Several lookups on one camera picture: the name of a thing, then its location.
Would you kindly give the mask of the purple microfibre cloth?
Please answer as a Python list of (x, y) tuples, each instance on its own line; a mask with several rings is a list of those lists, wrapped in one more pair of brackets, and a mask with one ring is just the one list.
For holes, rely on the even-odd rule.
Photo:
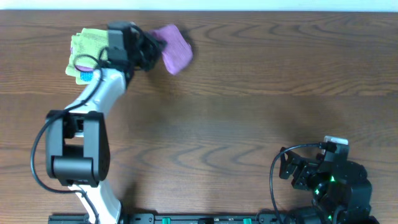
[(193, 59), (192, 47), (184, 39), (176, 25), (169, 24), (160, 29), (150, 30), (149, 34), (156, 40), (166, 43), (162, 50), (162, 59), (170, 74), (176, 75), (190, 64)]

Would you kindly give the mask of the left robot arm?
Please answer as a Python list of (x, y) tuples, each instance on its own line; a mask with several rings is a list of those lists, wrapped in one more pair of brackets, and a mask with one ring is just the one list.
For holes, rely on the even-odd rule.
[(52, 179), (76, 194), (86, 209), (80, 215), (51, 215), (49, 223), (119, 223), (122, 204), (107, 180), (110, 149), (105, 119), (137, 70), (149, 71), (167, 43), (132, 22), (112, 22), (108, 44), (93, 60), (90, 83), (63, 110), (47, 114), (46, 169)]

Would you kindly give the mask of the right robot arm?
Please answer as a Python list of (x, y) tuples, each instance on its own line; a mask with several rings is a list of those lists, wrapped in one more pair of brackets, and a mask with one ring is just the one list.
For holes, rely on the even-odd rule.
[(294, 147), (282, 147), (274, 158), (279, 177), (292, 179), (292, 187), (312, 193), (312, 206), (275, 212), (279, 223), (377, 223), (370, 214), (373, 187), (364, 166), (348, 160), (346, 139), (325, 136), (319, 143), (303, 144), (320, 150), (316, 158), (302, 157)]

